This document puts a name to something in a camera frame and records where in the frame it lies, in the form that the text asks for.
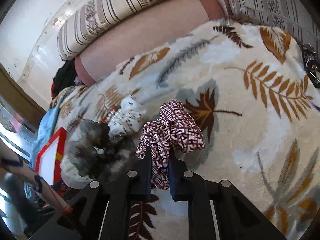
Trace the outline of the red plaid scrunchie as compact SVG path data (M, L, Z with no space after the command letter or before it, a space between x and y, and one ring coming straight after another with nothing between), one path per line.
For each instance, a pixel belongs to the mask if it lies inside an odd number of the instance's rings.
M151 180L160 190L169 189L169 152L172 147L183 153L205 148L199 126L177 99L162 104L159 118L143 126L135 156L144 159L147 147L151 150Z

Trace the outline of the white cherry print scrunchie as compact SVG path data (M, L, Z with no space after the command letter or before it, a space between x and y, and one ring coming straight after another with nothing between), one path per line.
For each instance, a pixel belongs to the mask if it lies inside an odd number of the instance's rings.
M105 121L109 126L111 141L137 133L147 120L146 108L132 95L125 97L119 106L113 107Z

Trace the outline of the grey organza scrunchie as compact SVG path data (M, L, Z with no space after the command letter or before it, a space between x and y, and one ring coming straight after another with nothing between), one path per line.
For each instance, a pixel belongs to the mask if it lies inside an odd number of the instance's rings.
M82 119L66 140L64 156L85 160L92 179L115 180L137 162L136 147L129 136L111 141L109 130L108 124Z

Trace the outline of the cream floral scrunchie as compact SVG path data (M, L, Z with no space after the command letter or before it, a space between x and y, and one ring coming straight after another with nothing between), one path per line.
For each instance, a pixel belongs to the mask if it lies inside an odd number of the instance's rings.
M60 168L62 180L73 189L81 190L93 181L88 175L88 163L81 158L75 158L72 154L67 154L62 158Z

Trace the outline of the red rimmed white box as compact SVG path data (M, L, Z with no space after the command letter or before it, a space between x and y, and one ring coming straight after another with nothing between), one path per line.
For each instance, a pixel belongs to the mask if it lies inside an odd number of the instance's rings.
M60 163L64 155L66 136L67 131L60 127L37 155L34 170L49 185L61 180Z

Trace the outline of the light blue cloth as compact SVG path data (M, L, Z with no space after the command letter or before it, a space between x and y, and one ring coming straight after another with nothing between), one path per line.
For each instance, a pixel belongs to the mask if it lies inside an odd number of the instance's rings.
M33 142L33 149L30 154L29 166L34 170L36 166L37 155L42 150L43 146L47 143L54 133L57 117L59 115L59 106L62 99L53 108L48 109L47 113L43 116L38 133L37 139Z

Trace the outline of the leaf pattern plush blanket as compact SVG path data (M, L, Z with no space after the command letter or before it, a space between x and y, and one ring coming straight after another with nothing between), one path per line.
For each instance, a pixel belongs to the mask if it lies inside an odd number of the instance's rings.
M230 180L287 238L319 210L319 92L295 38L278 27L210 21L138 54L92 87L72 87L56 127L105 121L132 95L147 110L179 100L205 148L182 154L208 180Z

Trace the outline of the black and red clothes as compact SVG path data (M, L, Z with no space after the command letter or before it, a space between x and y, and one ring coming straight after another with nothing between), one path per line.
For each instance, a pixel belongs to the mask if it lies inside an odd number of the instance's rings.
M75 59L67 61L58 69L56 75L53 77L53 83L51 86L52 99L56 98L58 94L67 87L83 84L84 83L81 81L75 70Z

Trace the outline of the brown wooden door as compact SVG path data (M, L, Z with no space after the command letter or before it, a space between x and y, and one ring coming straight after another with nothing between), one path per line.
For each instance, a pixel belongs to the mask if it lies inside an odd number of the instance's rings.
M38 127L46 111L10 77L1 64L1 96L29 124Z

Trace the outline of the pink quilted bolster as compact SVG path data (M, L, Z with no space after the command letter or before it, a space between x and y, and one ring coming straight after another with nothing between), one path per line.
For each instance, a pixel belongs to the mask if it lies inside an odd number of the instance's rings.
M80 80L92 86L138 54L189 34L225 16L217 0L167 0L136 13L101 34L74 61Z

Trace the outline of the striped floral cushion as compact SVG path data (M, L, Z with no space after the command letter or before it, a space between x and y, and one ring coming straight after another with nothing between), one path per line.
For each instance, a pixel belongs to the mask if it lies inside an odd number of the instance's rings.
M90 0L61 26L57 48L69 61L93 40L121 21L165 0Z

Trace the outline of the dark patterned item at right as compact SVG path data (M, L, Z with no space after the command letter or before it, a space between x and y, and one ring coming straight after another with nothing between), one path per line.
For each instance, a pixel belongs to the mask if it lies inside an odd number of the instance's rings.
M311 44L301 44L302 57L304 62L304 71L311 80L315 88L320 88L320 62Z

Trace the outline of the striped cushion at right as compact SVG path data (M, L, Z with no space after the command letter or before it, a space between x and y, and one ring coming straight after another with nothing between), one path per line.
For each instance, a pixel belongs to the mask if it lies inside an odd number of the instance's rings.
M300 43L319 53L319 25L300 0L228 0L232 14L243 14L260 23L288 31Z

